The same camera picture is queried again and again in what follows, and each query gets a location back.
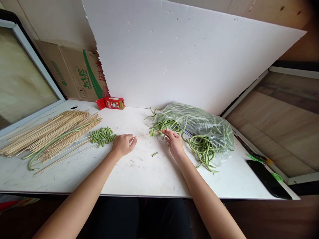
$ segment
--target small red carton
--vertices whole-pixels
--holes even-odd
[[[95,101],[99,110],[104,108],[123,110],[125,108],[124,99],[116,97],[105,97]]]

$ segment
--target table surface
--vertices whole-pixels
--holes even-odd
[[[94,129],[108,125],[117,135],[131,133],[134,136],[143,135],[149,131],[150,119],[144,120],[151,114],[149,109],[126,107],[124,110],[103,109],[99,111],[93,102],[76,100],[67,100],[49,110],[43,116],[54,113],[40,119],[27,129],[73,106],[77,106],[79,110],[89,110],[90,113],[98,112],[103,117],[102,122]],[[1,139],[0,147],[8,143],[6,139]],[[249,157],[246,156],[246,150],[236,138],[234,138],[234,144],[235,150],[230,152],[230,157],[218,167],[219,173],[213,174],[204,167],[198,169],[215,194],[221,199],[278,199],[267,191],[245,162]],[[68,194],[101,162],[110,151],[111,146],[112,144],[107,144],[105,147],[91,148],[63,162],[56,163],[38,175],[27,170],[28,160],[21,160],[27,153],[11,158],[0,156],[0,192]],[[85,144],[71,155],[90,147],[92,147],[91,143]],[[197,166],[198,162],[189,146],[185,144],[184,148],[193,164]],[[40,168],[46,167],[67,153],[48,160],[43,165],[40,164]],[[293,199],[300,199],[285,183],[280,183]],[[162,140],[161,136],[140,137],[133,152],[121,158],[116,164],[101,195],[191,197],[186,182],[169,152],[168,143]]]

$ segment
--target smartphone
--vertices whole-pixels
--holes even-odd
[[[291,200],[291,196],[287,191],[280,185],[280,183],[273,177],[273,175],[265,168],[265,166],[254,160],[247,160],[248,165],[257,175],[259,180],[267,188],[267,190],[277,198]]]

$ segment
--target person's right hand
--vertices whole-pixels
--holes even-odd
[[[119,157],[123,157],[124,155],[132,152],[136,143],[137,136],[133,138],[132,134],[122,134],[116,136],[116,138],[114,139],[111,151],[118,154]]]
[[[185,154],[183,139],[180,135],[170,129],[164,129],[162,130],[162,133],[167,136],[165,139],[169,143],[169,150],[174,158]]]

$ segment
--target plastic bag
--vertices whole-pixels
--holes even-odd
[[[225,119],[200,108],[173,102],[157,111],[151,123],[172,119],[193,134],[210,137],[215,155],[219,158],[228,158],[229,151],[234,150],[233,130]]]

